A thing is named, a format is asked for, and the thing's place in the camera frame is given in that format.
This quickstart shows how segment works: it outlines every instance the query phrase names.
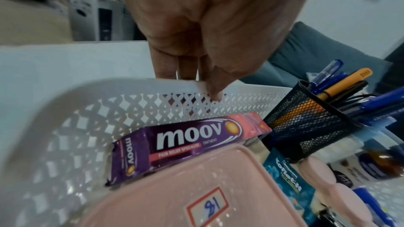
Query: toothpaste box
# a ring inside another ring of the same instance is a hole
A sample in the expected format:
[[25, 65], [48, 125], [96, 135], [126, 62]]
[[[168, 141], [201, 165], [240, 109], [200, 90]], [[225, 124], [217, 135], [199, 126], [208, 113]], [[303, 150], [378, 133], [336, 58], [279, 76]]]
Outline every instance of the toothpaste box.
[[249, 145], [271, 132], [257, 113], [151, 126], [114, 142], [106, 186], [174, 165], [232, 143]]

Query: pink container lid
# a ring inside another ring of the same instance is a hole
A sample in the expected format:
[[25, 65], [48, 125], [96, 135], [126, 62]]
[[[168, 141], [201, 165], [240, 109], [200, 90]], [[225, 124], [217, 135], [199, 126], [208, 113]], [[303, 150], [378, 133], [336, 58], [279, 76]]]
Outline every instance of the pink container lid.
[[101, 201], [81, 227], [307, 226], [249, 150], [229, 145], [162, 170]]
[[345, 216], [355, 226], [365, 226], [372, 222], [372, 214], [366, 204], [354, 191], [347, 186], [337, 183], [329, 189], [331, 207]]
[[299, 165], [299, 171], [304, 180], [317, 190], [325, 191], [337, 183], [332, 170], [314, 156], [303, 159]]

